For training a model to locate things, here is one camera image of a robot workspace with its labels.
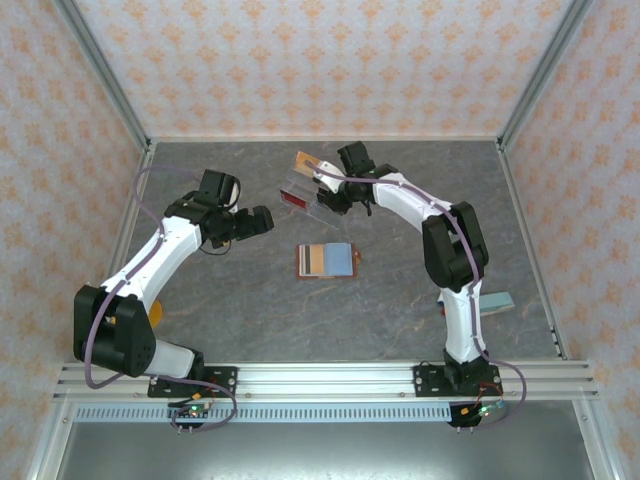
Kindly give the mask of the brown leather card holder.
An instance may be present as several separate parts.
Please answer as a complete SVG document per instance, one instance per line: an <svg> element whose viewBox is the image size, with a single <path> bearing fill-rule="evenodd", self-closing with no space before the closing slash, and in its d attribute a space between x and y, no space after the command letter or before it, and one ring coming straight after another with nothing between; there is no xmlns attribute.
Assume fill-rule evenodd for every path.
<svg viewBox="0 0 640 480"><path fill-rule="evenodd" d="M295 271L300 279L355 278L359 261L352 243L300 244Z"/></svg>

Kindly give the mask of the clear acrylic card organizer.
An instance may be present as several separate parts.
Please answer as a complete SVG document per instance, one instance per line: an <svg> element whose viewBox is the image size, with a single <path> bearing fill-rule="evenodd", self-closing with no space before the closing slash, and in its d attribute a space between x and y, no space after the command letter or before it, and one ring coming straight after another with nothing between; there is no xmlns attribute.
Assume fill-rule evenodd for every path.
<svg viewBox="0 0 640 480"><path fill-rule="evenodd" d="M308 202L309 207L307 212L300 211L299 209L292 206L297 211L304 213L314 220L322 222L332 228L343 229L342 217L332 212L324 205L319 204L317 201L317 191L319 188L323 187L313 179L313 176L307 177L294 171L294 160L292 166L287 171L284 181L279 190L285 189L291 191L292 193L295 193L304 198Z"/></svg>

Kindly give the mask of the dark red card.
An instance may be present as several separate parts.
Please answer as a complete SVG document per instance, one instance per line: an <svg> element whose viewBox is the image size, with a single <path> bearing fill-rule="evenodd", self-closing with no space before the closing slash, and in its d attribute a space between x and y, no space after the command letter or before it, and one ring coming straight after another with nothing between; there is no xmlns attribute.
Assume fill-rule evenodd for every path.
<svg viewBox="0 0 640 480"><path fill-rule="evenodd" d="M285 189L280 189L279 193L280 198L284 203L287 203L300 211L308 211L309 204L304 198Z"/></svg>

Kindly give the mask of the tan wooden block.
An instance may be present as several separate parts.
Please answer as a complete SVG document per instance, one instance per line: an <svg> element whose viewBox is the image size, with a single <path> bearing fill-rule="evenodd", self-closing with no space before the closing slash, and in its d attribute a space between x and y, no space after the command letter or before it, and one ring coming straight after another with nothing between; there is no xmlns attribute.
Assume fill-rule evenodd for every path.
<svg viewBox="0 0 640 480"><path fill-rule="evenodd" d="M294 160L293 170L301 175L312 177L314 175L314 168L320 163L321 161L318 158L298 151Z"/></svg>

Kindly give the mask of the blue beige whiteboard eraser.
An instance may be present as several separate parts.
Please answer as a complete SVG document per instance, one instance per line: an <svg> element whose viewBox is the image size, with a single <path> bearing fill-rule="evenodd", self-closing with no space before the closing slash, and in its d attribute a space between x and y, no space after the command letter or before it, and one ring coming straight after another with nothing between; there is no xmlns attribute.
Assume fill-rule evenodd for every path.
<svg viewBox="0 0 640 480"><path fill-rule="evenodd" d="M508 292L482 294L479 297L480 315L488 316L514 307L512 296Z"/></svg>

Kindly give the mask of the green controller board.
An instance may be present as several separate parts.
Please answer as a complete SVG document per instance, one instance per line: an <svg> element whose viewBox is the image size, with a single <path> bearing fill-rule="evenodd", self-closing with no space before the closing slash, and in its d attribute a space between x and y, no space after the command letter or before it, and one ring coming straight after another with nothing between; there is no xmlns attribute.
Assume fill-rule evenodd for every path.
<svg viewBox="0 0 640 480"><path fill-rule="evenodd" d="M466 418L484 418L489 416L492 412L502 409L504 406L505 402L503 400L498 400L488 404L481 404L478 402L469 406L463 406L460 413Z"/></svg>
<svg viewBox="0 0 640 480"><path fill-rule="evenodd" d="M211 407L211 402L168 406L169 416L176 419L206 419Z"/></svg>

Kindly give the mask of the grey metal panel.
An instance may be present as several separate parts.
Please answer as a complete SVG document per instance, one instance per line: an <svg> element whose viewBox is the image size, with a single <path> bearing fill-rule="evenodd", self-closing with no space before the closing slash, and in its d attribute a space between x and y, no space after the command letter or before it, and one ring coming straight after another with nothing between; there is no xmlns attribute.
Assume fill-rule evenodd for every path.
<svg viewBox="0 0 640 480"><path fill-rule="evenodd" d="M57 480L594 480L568 426L77 424Z"/></svg>

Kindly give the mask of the aluminium frame rail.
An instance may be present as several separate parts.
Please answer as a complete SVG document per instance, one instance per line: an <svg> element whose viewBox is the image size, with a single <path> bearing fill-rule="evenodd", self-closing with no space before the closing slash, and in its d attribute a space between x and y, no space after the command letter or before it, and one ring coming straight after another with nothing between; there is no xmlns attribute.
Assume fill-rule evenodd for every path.
<svg viewBox="0 0 640 480"><path fill-rule="evenodd" d="M149 142L153 144L159 143L227 143L227 142L353 142L353 141L490 141L492 143L497 142L498 137L495 135L440 135L440 136L389 136L389 135L289 135L289 136L266 136L266 135L249 135L249 136L153 136L150 137Z"/></svg>
<svg viewBox="0 0 640 480"><path fill-rule="evenodd" d="M107 261L107 279L117 274L125 264L139 212L139 202L136 200L136 197L140 196L141 191L144 190L144 187L140 186L140 184L145 182L145 173L143 173L142 170L151 165L156 147L157 141L151 140L150 143L143 148L139 164L129 184L124 211L120 217L116 232L115 245ZM102 282L103 280L98 278L96 285L83 285L74 296L72 345L74 357L80 362L84 361L86 341L96 312L99 309L99 307L93 307L93 302L95 300L100 301L101 296L104 295L103 289L101 288Z"/></svg>
<svg viewBox="0 0 640 480"><path fill-rule="evenodd" d="M549 324L551 336L554 340L554 344L556 345L557 354L563 361L567 361L572 358L572 355L571 355L570 349L568 348L568 343L567 343L567 339L566 339L566 335L563 330L563 327L557 318L556 309L553 305L552 296L550 295L550 290L547 287L547 284L545 282L545 275L542 271L539 258L537 255L537 251L535 249L534 240L532 237L532 230L530 229L530 225L526 217L524 203L519 194L519 191L515 182L515 176L514 176L513 170L509 164L506 150L499 142L496 143L496 150L500 159L505 180L506 180L506 183L511 195L511 199L514 205L515 213L516 213L518 223L521 229L521 233L523 236L523 240L525 243L527 255L533 270L536 286L540 295L541 303L545 312L545 316L547 318L547 322Z"/></svg>

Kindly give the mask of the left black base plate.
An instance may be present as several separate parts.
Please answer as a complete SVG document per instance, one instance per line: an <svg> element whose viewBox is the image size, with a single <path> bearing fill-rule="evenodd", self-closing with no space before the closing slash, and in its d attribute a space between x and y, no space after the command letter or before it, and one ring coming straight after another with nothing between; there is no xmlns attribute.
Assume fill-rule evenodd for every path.
<svg viewBox="0 0 640 480"><path fill-rule="evenodd" d="M236 392L236 383L239 369L235 366L204 366L198 372L194 372L188 376L188 379L198 380L207 383L213 383L224 387L232 394ZM210 387L185 384L175 380L156 379L154 383L149 382L147 395L150 398L166 398L166 399L186 399L195 393L203 392L219 394L218 389Z"/></svg>

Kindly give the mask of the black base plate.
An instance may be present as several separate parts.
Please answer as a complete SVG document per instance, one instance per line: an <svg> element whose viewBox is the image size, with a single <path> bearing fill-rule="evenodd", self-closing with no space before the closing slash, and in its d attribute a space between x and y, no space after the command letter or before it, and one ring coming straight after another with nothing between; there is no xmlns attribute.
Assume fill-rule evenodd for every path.
<svg viewBox="0 0 640 480"><path fill-rule="evenodd" d="M450 365L419 364L413 367L417 397L477 397L503 394L499 369L488 365L477 372L461 373Z"/></svg>
<svg viewBox="0 0 640 480"><path fill-rule="evenodd" d="M204 366L198 372L194 372L188 376L188 379L198 380L207 383L213 383L224 387L232 394L236 392L236 383L239 369L235 366ZM166 398L166 399L186 399L195 393L203 392L219 394L218 389L210 387L185 384L175 380L156 379L154 383L149 382L147 395L150 398Z"/></svg>

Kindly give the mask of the aluminium mounting rail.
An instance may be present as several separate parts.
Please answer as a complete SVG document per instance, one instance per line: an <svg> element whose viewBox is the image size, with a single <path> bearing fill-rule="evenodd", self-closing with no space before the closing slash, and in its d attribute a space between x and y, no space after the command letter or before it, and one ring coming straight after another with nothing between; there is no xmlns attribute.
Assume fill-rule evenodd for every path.
<svg viewBox="0 0 640 480"><path fill-rule="evenodd" d="M235 396L241 402L376 402L407 401L418 398L416 390L425 387L413 373L413 361L386 362L293 362L250 363L237 365ZM599 400L597 386L588 362L522 361L515 365L526 379L527 393L517 374L500 369L502 398L527 400ZM149 380L123 377L109 386L93 390L86 386L83 367L78 363L63 366L54 388L57 402L126 402L147 397Z"/></svg>

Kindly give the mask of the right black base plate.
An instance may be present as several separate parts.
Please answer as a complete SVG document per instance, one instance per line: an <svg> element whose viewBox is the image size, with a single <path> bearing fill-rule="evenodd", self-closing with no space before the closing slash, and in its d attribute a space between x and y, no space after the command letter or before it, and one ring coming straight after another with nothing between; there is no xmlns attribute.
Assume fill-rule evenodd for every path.
<svg viewBox="0 0 640 480"><path fill-rule="evenodd" d="M477 397L503 394L499 369L488 365L477 372L461 373L450 365L419 364L413 367L417 397Z"/></svg>

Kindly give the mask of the aluminium frame post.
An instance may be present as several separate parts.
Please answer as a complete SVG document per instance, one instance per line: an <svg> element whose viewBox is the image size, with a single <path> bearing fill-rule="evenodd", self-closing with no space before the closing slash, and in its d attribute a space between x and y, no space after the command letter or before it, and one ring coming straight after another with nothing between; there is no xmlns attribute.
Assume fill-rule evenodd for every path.
<svg viewBox="0 0 640 480"><path fill-rule="evenodd" d="M502 133L496 138L499 152L506 152L536 105L575 33L594 0L571 0L558 28L536 64L522 95L519 97Z"/></svg>
<svg viewBox="0 0 640 480"><path fill-rule="evenodd" d="M109 64L106 54L91 31L77 1L52 0L52 2L78 42L85 59L104 87L107 97L115 107L134 143L140 149L145 150L150 145L150 137Z"/></svg>

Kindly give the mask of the aluminium frame leg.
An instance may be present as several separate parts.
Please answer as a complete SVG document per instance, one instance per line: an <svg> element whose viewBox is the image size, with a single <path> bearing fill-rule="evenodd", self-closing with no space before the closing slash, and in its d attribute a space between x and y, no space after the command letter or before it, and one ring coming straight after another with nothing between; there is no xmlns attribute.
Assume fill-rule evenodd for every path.
<svg viewBox="0 0 640 480"><path fill-rule="evenodd" d="M55 403L45 422L26 480L56 480L73 427L77 406Z"/></svg>
<svg viewBox="0 0 640 480"><path fill-rule="evenodd" d="M573 408L594 480L618 480L618 473L608 453L604 430L599 424L597 403L574 400Z"/></svg>

